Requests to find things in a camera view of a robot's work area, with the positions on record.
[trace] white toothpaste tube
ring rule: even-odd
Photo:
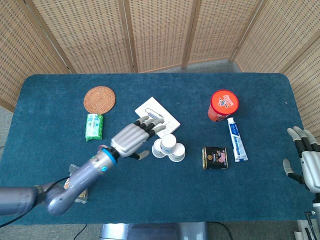
[[[234,121],[233,117],[228,119],[228,127],[231,135],[232,145],[233,145],[233,154],[236,162],[243,162],[248,160],[245,147],[241,141],[240,133],[237,128],[237,124]]]

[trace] woven coaster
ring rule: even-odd
[[[105,114],[116,103],[116,95],[109,87],[96,86],[86,93],[83,100],[85,109],[91,114]]]

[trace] black tin can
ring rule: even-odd
[[[227,169],[228,159],[225,147],[204,146],[202,148],[203,169]]]

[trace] cable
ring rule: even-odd
[[[76,238],[79,236],[80,233],[82,233],[83,230],[85,230],[85,228],[87,227],[88,224],[84,225],[84,227],[82,228],[82,230],[80,232],[78,232],[77,235],[75,235],[73,240],[76,240]]]
[[[52,183],[52,184],[48,187],[48,189],[47,189],[46,191],[44,191],[44,193],[46,194],[46,193],[47,193],[49,190],[51,190],[55,185],[57,185],[58,183],[62,182],[63,180],[66,180],[66,179],[68,179],[68,178],[69,178],[69,177],[67,176],[67,177],[61,178],[61,179],[58,180],[58,181],[55,181],[54,183]],[[37,201],[34,202],[33,206],[30,208],[29,211],[27,211],[26,213],[23,213],[23,214],[17,216],[16,218],[14,218],[14,219],[12,219],[12,220],[10,220],[10,221],[7,221],[7,222],[4,223],[4,224],[1,224],[1,225],[0,225],[0,228],[3,228],[3,227],[5,227],[5,226],[7,226],[7,225],[9,225],[9,224],[12,224],[13,222],[19,220],[19,219],[22,218],[24,215],[26,215],[27,213],[29,213],[29,212],[36,206],[36,202],[37,202]]]
[[[308,221],[308,224],[310,226],[313,238],[314,238],[314,240],[317,240],[317,236],[316,236],[316,233],[315,233],[315,230],[314,230],[314,226],[312,225],[312,221],[311,221],[311,218],[310,218],[310,215],[313,215],[314,212],[306,211],[304,214],[305,214],[306,220]]]
[[[304,228],[305,232],[306,232],[306,235],[308,237],[308,240],[312,240],[311,238],[311,235],[310,235],[310,232],[309,232],[309,229],[307,227]]]
[[[210,223],[219,224],[219,225],[223,226],[228,231],[230,239],[234,240],[234,238],[231,235],[231,232],[230,232],[229,228],[226,225],[224,225],[223,223],[218,222],[218,221],[210,221]]]
[[[70,176],[66,176],[64,178],[59,179],[58,181],[55,181],[54,183],[52,183],[47,190],[44,191],[45,194],[47,194],[55,185],[57,185],[58,183],[62,182],[63,180],[68,179]]]

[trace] red canister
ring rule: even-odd
[[[208,116],[212,121],[219,122],[230,114],[235,113],[238,107],[239,100],[237,96],[229,90],[221,89],[211,97]]]

